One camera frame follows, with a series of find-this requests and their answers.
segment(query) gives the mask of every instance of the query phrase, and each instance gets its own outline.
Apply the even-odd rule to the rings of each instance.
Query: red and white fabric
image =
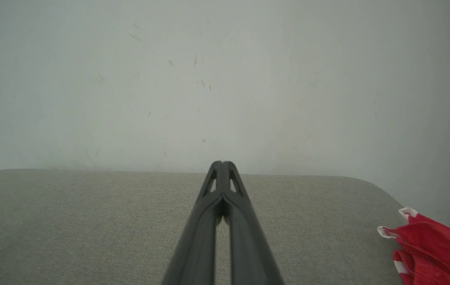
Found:
[[[450,284],[450,228],[409,207],[399,213],[405,226],[380,226],[378,233],[401,244],[403,250],[394,251],[393,263],[404,284]]]

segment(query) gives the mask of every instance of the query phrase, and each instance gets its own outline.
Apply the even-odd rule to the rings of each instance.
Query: gray upholstered surface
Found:
[[[157,284],[204,174],[0,170],[0,284]],[[348,177],[243,175],[286,284],[402,284],[376,227],[401,208]],[[218,227],[217,280],[228,279]]]

